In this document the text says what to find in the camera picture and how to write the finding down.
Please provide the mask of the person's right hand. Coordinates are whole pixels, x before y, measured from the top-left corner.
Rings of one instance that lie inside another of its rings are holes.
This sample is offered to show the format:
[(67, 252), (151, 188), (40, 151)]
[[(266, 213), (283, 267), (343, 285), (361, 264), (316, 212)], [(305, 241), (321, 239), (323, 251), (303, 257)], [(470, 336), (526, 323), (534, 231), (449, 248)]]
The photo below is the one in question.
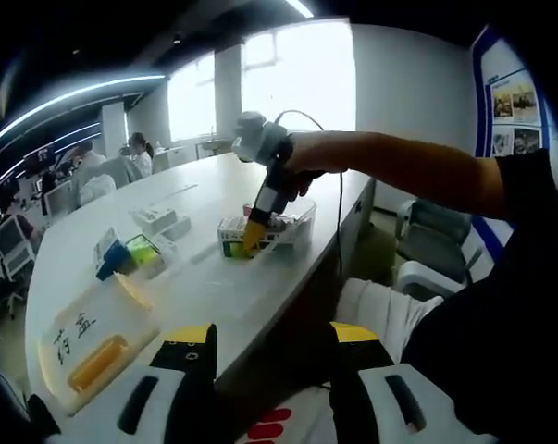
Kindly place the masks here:
[(291, 157), (285, 167), (293, 176), (288, 199), (292, 202), (307, 194), (315, 173), (342, 173), (347, 166), (345, 142), (348, 133), (318, 131), (293, 133)]

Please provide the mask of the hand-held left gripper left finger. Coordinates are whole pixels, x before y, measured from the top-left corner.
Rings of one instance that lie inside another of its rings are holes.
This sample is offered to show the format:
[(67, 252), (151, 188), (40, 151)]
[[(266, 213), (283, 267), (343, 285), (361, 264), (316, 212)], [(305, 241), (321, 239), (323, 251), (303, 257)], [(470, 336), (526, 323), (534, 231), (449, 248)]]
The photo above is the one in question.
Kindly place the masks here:
[(185, 327), (64, 428), (60, 443), (218, 443), (217, 328)]

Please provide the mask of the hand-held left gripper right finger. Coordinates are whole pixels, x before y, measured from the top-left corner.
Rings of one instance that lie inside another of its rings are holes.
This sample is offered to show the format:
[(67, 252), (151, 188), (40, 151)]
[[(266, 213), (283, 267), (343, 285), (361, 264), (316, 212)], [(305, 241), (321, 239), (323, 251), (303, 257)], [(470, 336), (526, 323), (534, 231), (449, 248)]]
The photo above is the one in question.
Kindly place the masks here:
[(329, 402), (339, 443), (488, 443), (455, 416), (442, 390), (395, 364), (377, 334), (330, 324)]

